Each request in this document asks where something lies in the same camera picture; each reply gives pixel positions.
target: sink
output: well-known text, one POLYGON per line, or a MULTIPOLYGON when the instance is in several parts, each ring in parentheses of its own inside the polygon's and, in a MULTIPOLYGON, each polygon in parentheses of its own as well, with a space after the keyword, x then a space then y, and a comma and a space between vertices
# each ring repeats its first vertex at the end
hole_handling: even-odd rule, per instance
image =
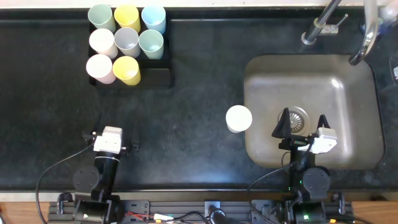
MULTIPOLYGON (((271 136, 288 107, 292 134, 308 136, 324 114, 336 130, 337 145, 316 155, 329 169, 372 169, 384 155, 384 138, 372 69, 348 63, 348 55, 263 55, 244 71, 244 105, 253 122, 246 150, 263 167, 280 167, 286 150, 271 136)), ((290 161, 290 154, 284 164, 290 161)))

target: faucet handle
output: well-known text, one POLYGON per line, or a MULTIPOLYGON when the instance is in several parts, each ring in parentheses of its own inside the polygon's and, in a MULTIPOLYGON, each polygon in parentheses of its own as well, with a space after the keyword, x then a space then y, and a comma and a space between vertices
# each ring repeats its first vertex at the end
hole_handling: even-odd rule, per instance
POLYGON ((338 27, 347 19, 348 14, 345 14, 344 17, 336 24, 336 25, 325 25, 319 35, 336 35, 338 33, 338 27))

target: white wall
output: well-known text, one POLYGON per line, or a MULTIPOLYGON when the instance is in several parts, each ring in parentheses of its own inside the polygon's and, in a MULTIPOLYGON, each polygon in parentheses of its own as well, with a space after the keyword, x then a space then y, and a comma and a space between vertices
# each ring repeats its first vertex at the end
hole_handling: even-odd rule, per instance
MULTIPOLYGON (((377 0, 386 5, 389 0, 377 0)), ((105 3, 116 7, 130 3, 164 7, 242 7, 242 6, 326 6, 330 0, 0 0, 0 8, 79 8, 105 3)), ((340 6, 361 6, 363 0, 342 0, 340 6)))

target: plastic cup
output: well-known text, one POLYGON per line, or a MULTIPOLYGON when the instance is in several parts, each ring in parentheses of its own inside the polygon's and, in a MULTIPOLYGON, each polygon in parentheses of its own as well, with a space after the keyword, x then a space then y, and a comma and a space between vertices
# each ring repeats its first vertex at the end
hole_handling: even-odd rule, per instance
POLYGON ((134 5, 126 4, 116 8, 114 18, 121 27, 130 27, 137 32, 141 30, 138 9, 134 5))
POLYGON ((226 112, 225 120, 230 131, 233 133, 240 133, 250 127, 252 115, 246 107, 236 105, 226 112))
POLYGON ((166 31, 166 11, 162 6, 147 6, 141 12, 142 20, 148 29, 164 34, 166 31))
POLYGON ((163 36, 156 30, 145 30, 139 36, 139 46, 149 59, 161 59, 163 56, 163 36))
POLYGON ((112 9, 105 4, 98 4, 88 11, 88 20, 97 29, 108 29, 111 32, 116 30, 116 24, 112 16, 112 9))
POLYGON ((91 48, 99 54, 105 54, 109 58, 115 58, 118 55, 118 48, 114 44, 114 36, 108 29, 94 30, 88 42, 91 48))
POLYGON ((91 77, 104 84, 110 84, 116 79, 112 71, 112 61, 106 55, 98 54, 89 58, 86 70, 91 77))
POLYGON ((123 56, 113 63, 113 73, 127 85, 137 85, 141 80, 141 74, 136 59, 123 56))
POLYGON ((138 45, 138 33, 132 28, 122 28, 114 34, 114 43, 124 55, 137 57, 141 53, 138 45))

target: faucet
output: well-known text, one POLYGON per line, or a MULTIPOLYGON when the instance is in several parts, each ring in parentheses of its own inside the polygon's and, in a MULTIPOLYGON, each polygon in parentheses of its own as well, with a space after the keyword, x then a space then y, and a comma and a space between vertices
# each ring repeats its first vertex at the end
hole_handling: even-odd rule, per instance
MULTIPOLYGON (((322 29, 326 25, 326 21, 330 15, 335 11, 341 0, 332 0, 329 5, 322 12, 320 17, 313 21, 308 32, 302 34, 302 41, 304 44, 312 45, 317 40, 317 36, 321 33, 322 29)), ((376 40, 377 30, 379 29, 379 16, 377 14, 377 1, 376 0, 364 0, 364 11, 366 30, 364 33, 364 39, 359 48, 358 53, 352 54, 348 62, 351 65, 357 65, 372 49, 372 46, 376 40)))

